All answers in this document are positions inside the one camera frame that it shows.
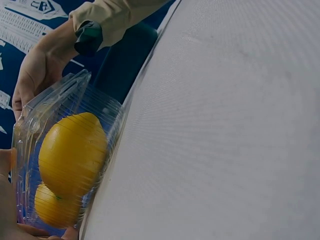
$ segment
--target beige jacket sleeve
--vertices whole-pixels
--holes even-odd
[[[95,21],[102,27],[103,42],[100,48],[120,41],[125,31],[139,23],[169,0],[95,0],[85,2],[70,13],[76,32],[85,21]]]

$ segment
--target dark cuff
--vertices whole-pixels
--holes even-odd
[[[102,28],[95,21],[83,22],[75,35],[74,49],[82,56],[93,57],[103,42]]]

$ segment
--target clear plastic container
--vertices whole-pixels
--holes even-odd
[[[69,74],[22,111],[12,147],[18,222],[62,236],[81,225],[123,127],[120,103]]]

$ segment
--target white fabric surface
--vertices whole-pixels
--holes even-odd
[[[320,239],[320,1],[182,0],[85,239]]]

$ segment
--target citrus fruit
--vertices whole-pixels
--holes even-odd
[[[60,198],[41,183],[35,192],[34,208],[44,223],[64,229],[77,223],[81,198]]]
[[[52,126],[39,152],[44,184],[57,196],[83,196],[93,186],[107,155],[107,137],[92,113],[61,119]]]

